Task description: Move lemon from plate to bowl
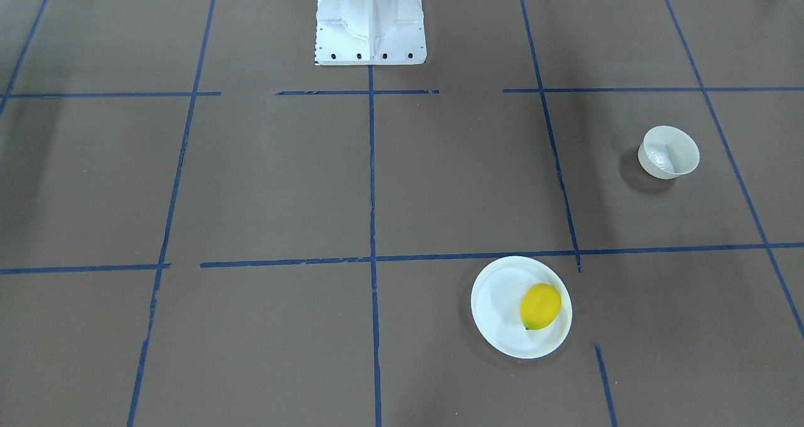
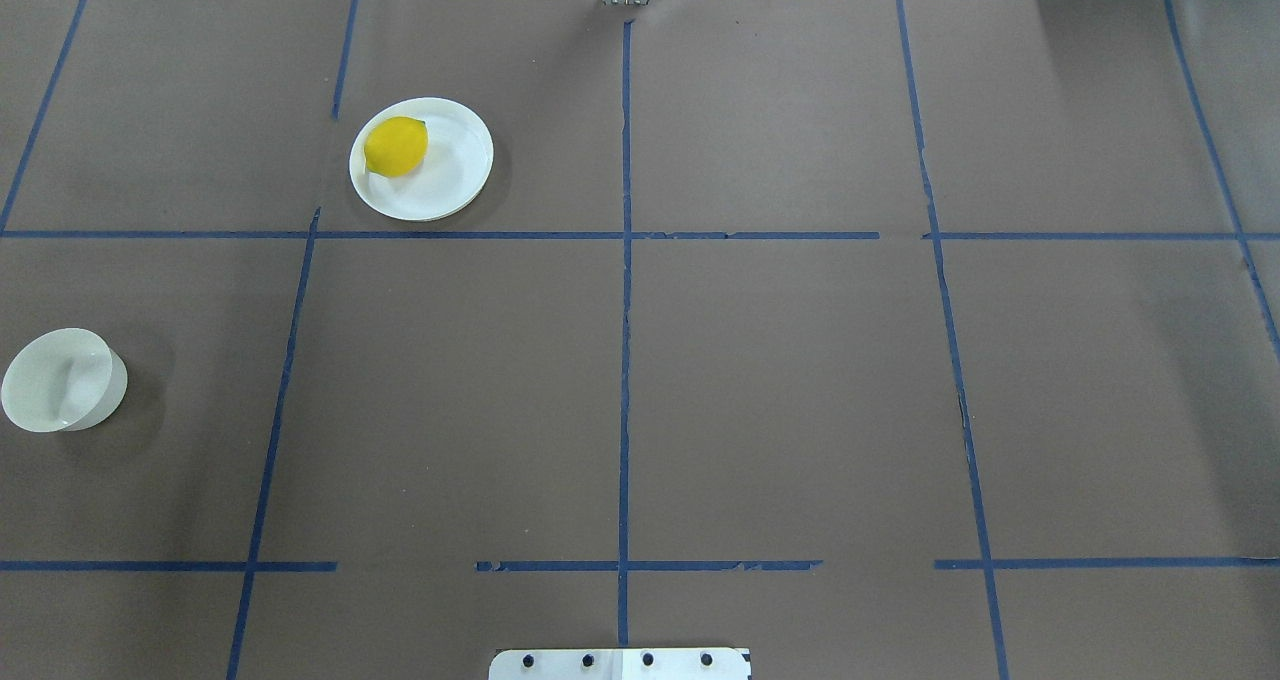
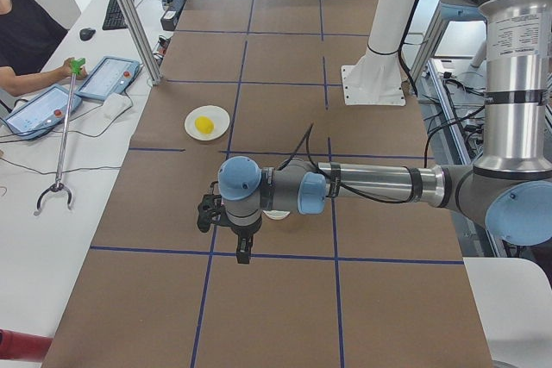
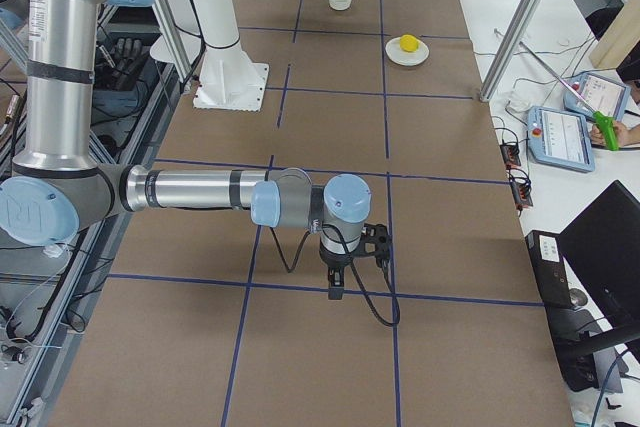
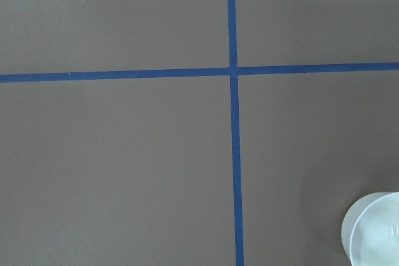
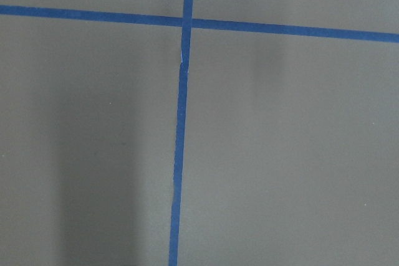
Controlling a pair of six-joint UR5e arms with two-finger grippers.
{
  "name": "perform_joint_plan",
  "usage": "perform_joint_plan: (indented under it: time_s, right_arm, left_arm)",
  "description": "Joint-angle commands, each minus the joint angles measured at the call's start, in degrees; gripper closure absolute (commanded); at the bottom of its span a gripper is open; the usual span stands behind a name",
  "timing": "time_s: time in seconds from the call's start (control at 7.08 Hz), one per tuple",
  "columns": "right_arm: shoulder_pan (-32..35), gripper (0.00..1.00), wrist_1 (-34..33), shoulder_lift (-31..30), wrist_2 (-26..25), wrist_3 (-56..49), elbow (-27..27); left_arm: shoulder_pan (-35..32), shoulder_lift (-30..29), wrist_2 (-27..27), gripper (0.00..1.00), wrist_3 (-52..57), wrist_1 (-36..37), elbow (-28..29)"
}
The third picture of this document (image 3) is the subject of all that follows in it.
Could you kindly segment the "person's forearm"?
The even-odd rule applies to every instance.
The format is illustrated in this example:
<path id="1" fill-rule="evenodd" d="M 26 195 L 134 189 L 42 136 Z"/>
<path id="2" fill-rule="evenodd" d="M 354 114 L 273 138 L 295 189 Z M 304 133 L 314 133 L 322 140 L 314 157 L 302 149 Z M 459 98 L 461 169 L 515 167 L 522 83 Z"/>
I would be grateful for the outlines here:
<path id="1" fill-rule="evenodd" d="M 16 75 L 9 66 L 1 67 L 1 89 L 13 97 L 19 97 L 47 88 L 67 78 L 71 70 L 61 66 L 49 72 Z"/>

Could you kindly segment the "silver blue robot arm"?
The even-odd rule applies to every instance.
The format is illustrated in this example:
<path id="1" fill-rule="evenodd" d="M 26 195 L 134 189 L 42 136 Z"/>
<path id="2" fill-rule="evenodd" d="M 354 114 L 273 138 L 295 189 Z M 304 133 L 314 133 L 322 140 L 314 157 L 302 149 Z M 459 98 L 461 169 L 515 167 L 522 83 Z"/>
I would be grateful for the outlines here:
<path id="1" fill-rule="evenodd" d="M 319 214 L 326 200 L 361 196 L 450 209 L 513 245 L 551 237 L 551 164 L 543 154 L 551 0 L 442 0 L 454 20 L 486 21 L 484 149 L 469 166 L 349 165 L 289 158 L 260 168 L 236 156 L 198 205 L 198 228 L 228 227 L 246 264 L 265 211 Z"/>

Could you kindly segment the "person's hand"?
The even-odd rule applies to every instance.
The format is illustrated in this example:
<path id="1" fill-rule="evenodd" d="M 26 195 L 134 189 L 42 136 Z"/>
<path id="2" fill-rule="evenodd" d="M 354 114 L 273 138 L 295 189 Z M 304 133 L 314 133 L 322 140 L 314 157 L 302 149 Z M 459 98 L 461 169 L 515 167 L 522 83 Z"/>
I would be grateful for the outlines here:
<path id="1" fill-rule="evenodd" d="M 85 79 L 88 76 L 85 69 L 85 59 L 66 59 L 63 66 L 60 68 L 60 76 L 62 79 L 72 76 L 75 76 L 77 80 Z"/>

